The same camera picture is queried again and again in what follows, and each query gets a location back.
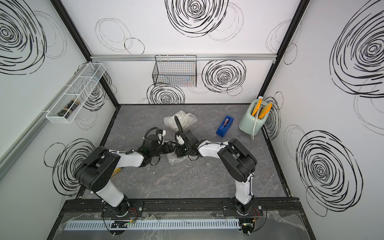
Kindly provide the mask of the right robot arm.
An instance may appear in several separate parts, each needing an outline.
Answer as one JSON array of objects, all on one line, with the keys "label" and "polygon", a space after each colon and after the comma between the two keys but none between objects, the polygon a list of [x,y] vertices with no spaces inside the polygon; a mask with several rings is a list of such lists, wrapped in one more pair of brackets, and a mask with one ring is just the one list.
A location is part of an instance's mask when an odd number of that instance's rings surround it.
[{"label": "right robot arm", "polygon": [[230,176],[235,180],[235,208],[245,216],[252,208],[254,194],[252,178],[254,177],[257,160],[254,155],[237,139],[227,142],[199,141],[191,131],[175,134],[178,156],[211,157],[220,159]]}]

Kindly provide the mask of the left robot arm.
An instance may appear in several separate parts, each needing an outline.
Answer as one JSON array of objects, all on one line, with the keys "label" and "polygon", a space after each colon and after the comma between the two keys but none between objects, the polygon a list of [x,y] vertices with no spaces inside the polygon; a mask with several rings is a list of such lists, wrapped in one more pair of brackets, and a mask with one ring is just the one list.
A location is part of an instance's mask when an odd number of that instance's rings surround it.
[{"label": "left robot arm", "polygon": [[161,134],[144,137],[137,150],[127,152],[97,147],[76,168],[74,177],[114,211],[116,216],[125,216],[130,208],[127,197],[112,183],[111,177],[118,168],[141,168],[152,162],[153,158],[175,151],[174,141],[165,142]]}]

